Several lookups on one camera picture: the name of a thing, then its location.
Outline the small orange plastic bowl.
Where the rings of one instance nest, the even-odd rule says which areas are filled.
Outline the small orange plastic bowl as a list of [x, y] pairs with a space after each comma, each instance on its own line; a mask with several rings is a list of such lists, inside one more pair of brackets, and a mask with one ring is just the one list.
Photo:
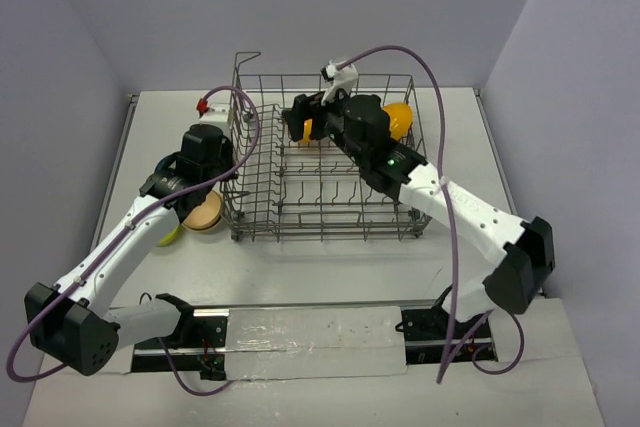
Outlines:
[[312, 119], [308, 119], [304, 122], [303, 136], [300, 140], [297, 141], [298, 144], [307, 145], [312, 141], [312, 138], [311, 138], [312, 127], [313, 127]]

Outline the large orange plastic bowl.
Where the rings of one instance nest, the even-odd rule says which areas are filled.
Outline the large orange plastic bowl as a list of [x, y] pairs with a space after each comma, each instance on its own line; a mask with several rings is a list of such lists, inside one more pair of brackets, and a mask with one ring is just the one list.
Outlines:
[[389, 131], [391, 137], [400, 141], [408, 134], [413, 124], [411, 107], [406, 103], [395, 102], [385, 105], [382, 110], [389, 116]]

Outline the blue floral ceramic bowl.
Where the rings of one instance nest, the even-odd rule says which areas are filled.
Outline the blue floral ceramic bowl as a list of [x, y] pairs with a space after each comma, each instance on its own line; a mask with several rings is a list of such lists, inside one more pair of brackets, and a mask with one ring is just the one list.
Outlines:
[[173, 165], [175, 163], [175, 154], [170, 154], [162, 158], [154, 169], [154, 174], [173, 174]]

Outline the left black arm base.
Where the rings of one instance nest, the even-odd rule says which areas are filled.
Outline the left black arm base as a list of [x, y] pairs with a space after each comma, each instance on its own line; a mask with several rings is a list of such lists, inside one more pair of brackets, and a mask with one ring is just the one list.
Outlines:
[[[198, 308], [192, 326], [180, 341], [165, 340], [179, 373], [195, 373], [200, 380], [226, 381], [225, 354], [229, 311]], [[157, 338], [137, 343], [133, 348], [133, 373], [171, 372], [161, 342]]]

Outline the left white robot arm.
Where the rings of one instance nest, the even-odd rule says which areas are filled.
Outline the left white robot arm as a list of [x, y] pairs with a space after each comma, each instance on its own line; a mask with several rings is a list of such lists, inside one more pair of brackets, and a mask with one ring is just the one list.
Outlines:
[[91, 376], [122, 347], [152, 338], [169, 346], [188, 343], [195, 333], [194, 309], [178, 297], [158, 294], [127, 308], [112, 302], [153, 248], [205, 201], [214, 182], [233, 173], [233, 146], [223, 130], [192, 125], [114, 230], [54, 285], [37, 283], [26, 293], [32, 346]]

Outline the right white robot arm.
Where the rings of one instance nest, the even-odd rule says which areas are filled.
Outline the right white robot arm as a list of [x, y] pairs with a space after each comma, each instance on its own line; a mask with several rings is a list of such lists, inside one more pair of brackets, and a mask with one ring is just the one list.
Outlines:
[[464, 239], [493, 266], [485, 278], [451, 290], [434, 314], [435, 329], [446, 338], [464, 331], [469, 320], [495, 308], [526, 312], [555, 267], [551, 225], [504, 212], [440, 173], [436, 165], [402, 142], [413, 124], [403, 103], [384, 106], [373, 94], [300, 94], [282, 113], [292, 141], [327, 139], [357, 167], [374, 191], [416, 209], [447, 226], [452, 239]]

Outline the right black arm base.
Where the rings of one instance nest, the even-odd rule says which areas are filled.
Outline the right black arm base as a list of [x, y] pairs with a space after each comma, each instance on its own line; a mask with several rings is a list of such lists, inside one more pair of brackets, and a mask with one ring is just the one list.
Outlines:
[[[445, 346], [448, 314], [441, 304], [445, 292], [436, 300], [402, 302], [401, 320], [395, 330], [404, 336], [408, 365], [439, 364]], [[494, 360], [493, 337], [488, 322], [482, 324], [455, 354], [453, 362], [470, 362], [472, 355], [479, 360]]]

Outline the tan ceramic bowl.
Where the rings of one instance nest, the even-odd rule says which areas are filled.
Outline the tan ceramic bowl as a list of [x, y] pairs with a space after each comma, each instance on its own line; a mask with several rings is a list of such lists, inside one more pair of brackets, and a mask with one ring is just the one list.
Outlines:
[[223, 200], [220, 194], [210, 191], [202, 204], [196, 207], [182, 222], [182, 226], [194, 232], [214, 228], [222, 219]]

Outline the lime green plastic bowl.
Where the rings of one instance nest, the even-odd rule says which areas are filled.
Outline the lime green plastic bowl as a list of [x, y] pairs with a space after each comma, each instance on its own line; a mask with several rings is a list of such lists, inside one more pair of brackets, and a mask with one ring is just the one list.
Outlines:
[[170, 231], [168, 234], [166, 234], [164, 237], [162, 237], [158, 243], [156, 244], [157, 247], [166, 247], [168, 245], [170, 245], [171, 243], [173, 243], [174, 241], [176, 241], [181, 233], [181, 226], [178, 225], [176, 226], [172, 231]]

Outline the clear plastic tape sheet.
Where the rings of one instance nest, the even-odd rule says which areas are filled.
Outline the clear plastic tape sheet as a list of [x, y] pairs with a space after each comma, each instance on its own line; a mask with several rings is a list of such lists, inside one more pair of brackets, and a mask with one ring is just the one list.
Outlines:
[[225, 371], [247, 381], [403, 375], [400, 321], [396, 306], [233, 310]]

